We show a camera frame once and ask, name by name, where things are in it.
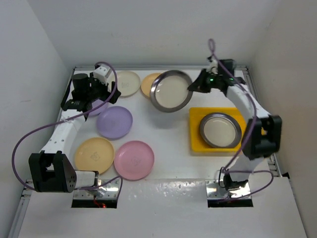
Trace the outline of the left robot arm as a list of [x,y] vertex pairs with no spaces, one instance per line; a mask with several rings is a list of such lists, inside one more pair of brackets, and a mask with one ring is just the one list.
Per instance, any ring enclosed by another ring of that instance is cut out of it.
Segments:
[[69,161],[71,146],[96,100],[116,103],[121,93],[108,83],[111,70],[99,66],[93,72],[72,75],[64,94],[61,116],[52,136],[39,153],[29,157],[34,189],[37,192],[71,193],[76,189],[96,189],[96,169],[75,170]]

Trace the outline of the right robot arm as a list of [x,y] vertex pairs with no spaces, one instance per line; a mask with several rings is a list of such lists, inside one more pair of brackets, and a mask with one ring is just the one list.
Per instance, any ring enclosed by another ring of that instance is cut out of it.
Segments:
[[189,91],[209,93],[220,90],[243,116],[246,129],[230,162],[221,169],[226,190],[244,186],[264,158],[278,152],[281,141],[282,118],[265,110],[250,93],[245,81],[235,77],[235,61],[220,59],[217,70],[204,68],[188,87]]

